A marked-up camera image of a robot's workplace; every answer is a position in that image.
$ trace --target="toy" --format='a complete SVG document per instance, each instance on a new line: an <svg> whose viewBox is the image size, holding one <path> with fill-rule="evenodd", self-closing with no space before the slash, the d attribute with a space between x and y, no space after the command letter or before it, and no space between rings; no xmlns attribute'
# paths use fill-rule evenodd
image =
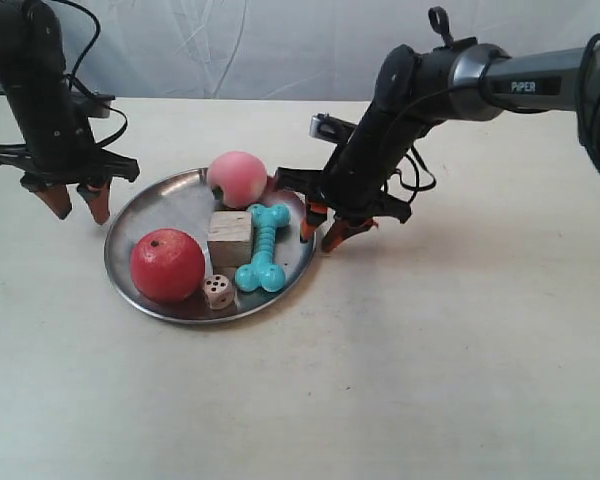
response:
<svg viewBox="0 0 600 480"><path fill-rule="evenodd" d="M214 268L239 267L251 259L253 221L249 212L214 212L209 223L209 256Z"/></svg>
<svg viewBox="0 0 600 480"><path fill-rule="evenodd" d="M211 310L222 310L231 305L235 298L235 289L224 275L213 275L205 279L202 291Z"/></svg>
<svg viewBox="0 0 600 480"><path fill-rule="evenodd" d="M133 284L156 303L186 299L200 288L204 274L200 245L180 230L155 230L142 237L131 252Z"/></svg>
<svg viewBox="0 0 600 480"><path fill-rule="evenodd" d="M247 211L253 217L256 240L251 263L236 271L236 286L244 292L253 292L262 287L267 292L277 292L286 283L286 275L280 265L273 262L276 230L289 225L291 213L285 204L272 207L255 204Z"/></svg>
<svg viewBox="0 0 600 480"><path fill-rule="evenodd" d="M221 194L229 208L247 208L267 186L267 169L262 161L246 152L227 152L216 158L207 171L207 183Z"/></svg>

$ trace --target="plate rim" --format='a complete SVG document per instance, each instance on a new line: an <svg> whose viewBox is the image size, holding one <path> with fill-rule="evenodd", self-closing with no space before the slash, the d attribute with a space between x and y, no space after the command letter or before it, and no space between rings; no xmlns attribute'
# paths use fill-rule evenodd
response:
<svg viewBox="0 0 600 480"><path fill-rule="evenodd" d="M270 307L276 301L281 300L285 296L287 296L294 289L294 287L300 282L300 280L302 279L302 277L305 275L305 273L309 269L309 266L311 265L311 263L315 259L315 253L316 253L317 245L318 245L318 241L319 241L318 237L320 236L321 229L317 229L314 232L314 234L311 236L310 242L307 242L307 243L311 243L311 245L307 247L309 249L308 261L300 269L300 271L296 275L296 278L291 283L289 283L277 295L275 295L271 299L267 300L263 304L259 305L258 307L252 308L252 309L247 310L245 312L235 313L235 314L227 316L227 317L212 318L212 319L205 319L205 320L183 320L183 319L173 318L173 317L170 317L168 315L163 315L163 314L154 312L151 309L149 309L149 308L147 308L147 307L139 304L138 302L136 302L132 298L130 298L129 295L127 295L123 291L123 289L113 280L113 274L112 274L112 269L111 269L111 263L112 262L111 262L111 259L110 259L110 248L109 248L110 244L111 244L111 236L112 236L112 232L114 230L114 227L117 225L117 222L120 219L121 215L131 206L131 204L133 204L133 202L139 196L141 196L143 193L151 190L152 188L155 188L156 186L160 185L161 183L164 183L165 181L167 181L169 179L172 179L174 177L178 177L178 176L181 176L181 175L188 175L188 174L200 174L202 180L204 181L205 178L206 178L207 170L208 170L208 167L191 168L191 169L188 169L188 170L183 170L183 171L178 172L178 173L167 175L167 176L161 178L160 180L156 180L155 182L147 185L145 188L143 188L138 193L136 193L135 195L133 195L131 197L131 199L129 199L122 206L122 208L120 208L120 210L118 211L118 213L112 219L111 225L109 226L109 229L107 231L107 236L106 236L105 241L104 241L104 247L103 247L103 250L104 250L104 252L103 252L104 253L104 266L105 266L105 270L106 270L109 282L113 285L114 289L118 292L118 294L122 298L124 298L127 301L127 303L129 303L135 309L141 311L145 315L148 315L148 316L150 316L152 318L156 318L156 319L161 320L163 322L174 323L174 324L183 325L183 326L195 326L195 325L214 325L214 324L228 323L228 322L233 322L233 321L236 321L236 320L245 319L246 317L249 317L251 315L259 313L262 310L265 310L266 308Z"/></svg>

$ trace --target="die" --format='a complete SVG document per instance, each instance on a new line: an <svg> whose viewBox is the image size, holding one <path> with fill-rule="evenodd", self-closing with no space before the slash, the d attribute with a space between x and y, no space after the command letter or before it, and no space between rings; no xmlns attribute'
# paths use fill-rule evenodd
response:
<svg viewBox="0 0 600 480"><path fill-rule="evenodd" d="M231 305L235 298L235 288L224 275L212 275L202 285L204 297L211 310L222 310Z"/></svg>

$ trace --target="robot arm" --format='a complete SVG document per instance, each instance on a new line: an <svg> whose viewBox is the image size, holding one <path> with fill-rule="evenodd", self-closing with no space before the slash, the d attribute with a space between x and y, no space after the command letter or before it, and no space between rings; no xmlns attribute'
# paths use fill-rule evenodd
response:
<svg viewBox="0 0 600 480"><path fill-rule="evenodd" d="M23 170L22 186L61 219L72 208L66 185L78 184L102 224L112 178L134 181L139 169L94 139L88 117L108 116L112 97L88 92L65 68L53 10L41 0L0 0L0 84L25 141L0 145L0 166ZM71 83L83 95L72 92Z"/></svg>
<svg viewBox="0 0 600 480"><path fill-rule="evenodd" d="M600 48L595 49L600 35L586 48L511 58L473 37L454 40L440 7L429 10L429 20L444 46L427 54L406 45L391 51L357 125L323 114L312 119L310 134L337 145L324 169L276 172L277 188L305 196L302 241L327 220L329 209L335 222L323 239L327 252L368 231L375 217L405 223L415 194L435 186L435 179L419 186L416 164L426 167L414 143L448 120L486 122L505 110L576 112L580 142L600 173ZM405 156L417 179L413 187L403 183L413 192L408 201L392 197L386 188Z"/></svg>

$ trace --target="wooden block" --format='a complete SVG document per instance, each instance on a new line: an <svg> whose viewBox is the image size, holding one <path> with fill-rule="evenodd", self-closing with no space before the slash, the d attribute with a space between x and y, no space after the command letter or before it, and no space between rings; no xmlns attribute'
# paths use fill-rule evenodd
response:
<svg viewBox="0 0 600 480"><path fill-rule="evenodd" d="M253 221L249 212L215 212L209 224L209 256L214 268L251 263Z"/></svg>

